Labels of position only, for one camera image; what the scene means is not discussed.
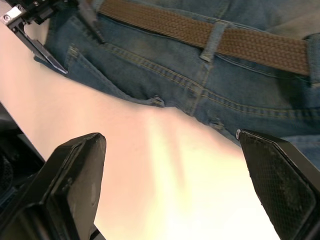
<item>jeans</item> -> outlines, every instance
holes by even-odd
[[[93,7],[101,2],[94,0]],[[202,50],[98,14],[106,40],[99,44],[77,10],[69,8],[51,19],[45,47],[74,81],[133,103],[176,107],[238,145],[237,129],[286,139],[320,169],[318,0],[144,0],[143,4],[218,27]],[[215,53],[226,28],[305,37],[310,77]]]

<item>white tabletop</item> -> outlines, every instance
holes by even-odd
[[[279,239],[239,147],[175,108],[125,102],[32,57],[1,24],[0,101],[46,160],[71,138],[106,137],[95,224],[108,240]]]

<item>brown woven belt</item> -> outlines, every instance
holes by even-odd
[[[204,48],[215,25],[125,0],[105,0],[98,10],[112,19]],[[225,29],[217,53],[309,75],[307,42],[247,29]]]

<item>back pocket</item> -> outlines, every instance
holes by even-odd
[[[103,75],[90,61],[82,55],[79,50],[73,46],[68,49],[66,57],[67,78],[100,92],[111,96],[148,106],[164,107],[164,101],[158,96],[151,96],[148,99],[137,99],[134,96],[126,94]]]

